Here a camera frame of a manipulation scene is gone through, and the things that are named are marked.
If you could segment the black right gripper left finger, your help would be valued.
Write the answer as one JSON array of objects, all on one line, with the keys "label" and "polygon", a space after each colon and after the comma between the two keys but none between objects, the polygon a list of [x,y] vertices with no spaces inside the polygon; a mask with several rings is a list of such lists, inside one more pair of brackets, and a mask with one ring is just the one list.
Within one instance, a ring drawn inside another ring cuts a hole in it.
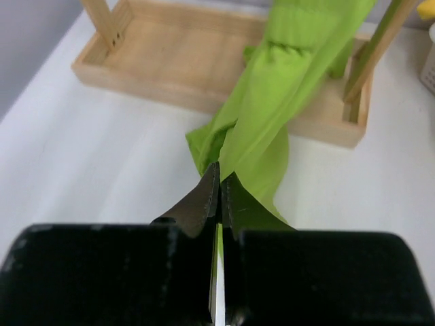
[{"label": "black right gripper left finger", "polygon": [[177,204],[151,224],[177,226],[186,236],[196,238],[215,215],[220,189],[220,166],[210,164],[200,181]]}]

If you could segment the yellow shorts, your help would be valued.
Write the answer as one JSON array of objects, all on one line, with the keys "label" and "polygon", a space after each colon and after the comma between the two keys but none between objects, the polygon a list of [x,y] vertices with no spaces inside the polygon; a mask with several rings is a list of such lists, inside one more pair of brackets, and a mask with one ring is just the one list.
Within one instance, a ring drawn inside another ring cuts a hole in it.
[{"label": "yellow shorts", "polygon": [[435,0],[424,0],[417,6],[417,13],[422,20],[435,18]]}]

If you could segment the lime green shorts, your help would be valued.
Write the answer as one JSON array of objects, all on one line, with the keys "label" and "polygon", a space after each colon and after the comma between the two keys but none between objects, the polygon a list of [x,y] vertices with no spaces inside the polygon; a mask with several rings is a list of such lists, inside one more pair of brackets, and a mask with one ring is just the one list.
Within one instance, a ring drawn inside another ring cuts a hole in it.
[{"label": "lime green shorts", "polygon": [[[220,192],[235,173],[257,201],[285,221],[274,197],[288,167],[287,124],[327,78],[349,78],[354,35],[374,6],[374,1],[273,2],[262,39],[245,49],[245,68],[228,98],[208,124],[186,136],[200,173],[219,163]],[[245,311],[239,240],[222,221],[219,229],[225,317],[235,324]]]}]

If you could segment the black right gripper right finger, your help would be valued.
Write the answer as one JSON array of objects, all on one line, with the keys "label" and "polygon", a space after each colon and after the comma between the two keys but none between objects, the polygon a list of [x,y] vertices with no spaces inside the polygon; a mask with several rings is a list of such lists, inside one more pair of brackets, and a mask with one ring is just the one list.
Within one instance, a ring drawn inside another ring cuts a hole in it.
[{"label": "black right gripper right finger", "polygon": [[274,216],[241,184],[235,173],[221,183],[222,222],[234,240],[242,231],[294,231],[285,221]]}]

